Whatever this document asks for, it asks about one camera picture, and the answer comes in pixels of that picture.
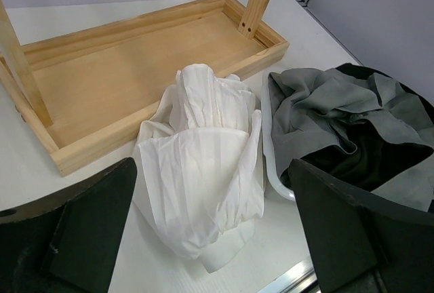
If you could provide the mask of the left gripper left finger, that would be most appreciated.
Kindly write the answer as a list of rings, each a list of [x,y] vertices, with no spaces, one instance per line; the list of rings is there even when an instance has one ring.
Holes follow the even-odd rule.
[[[1,211],[2,292],[107,292],[136,184],[124,158]]]

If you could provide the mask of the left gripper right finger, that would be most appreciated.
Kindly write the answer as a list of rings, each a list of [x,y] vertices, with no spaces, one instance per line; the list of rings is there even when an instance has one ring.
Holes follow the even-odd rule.
[[[293,160],[288,173],[322,292],[432,292],[433,213]]]

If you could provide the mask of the grey pleated skirt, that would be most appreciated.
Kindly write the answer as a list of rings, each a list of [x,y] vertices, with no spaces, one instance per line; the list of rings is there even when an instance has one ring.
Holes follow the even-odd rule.
[[[329,146],[356,151],[348,125],[365,122],[391,144],[433,149],[433,105],[380,71],[353,64],[334,69],[289,69],[268,76],[271,138],[277,175],[292,183],[291,162]],[[370,191],[426,212],[433,203],[433,156]]]

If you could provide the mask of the white ruffled skirt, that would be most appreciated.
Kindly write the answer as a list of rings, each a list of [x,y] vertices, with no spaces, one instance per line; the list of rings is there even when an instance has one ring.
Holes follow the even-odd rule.
[[[238,76],[192,64],[140,125],[134,204],[168,248],[209,273],[243,249],[264,214],[261,124]]]

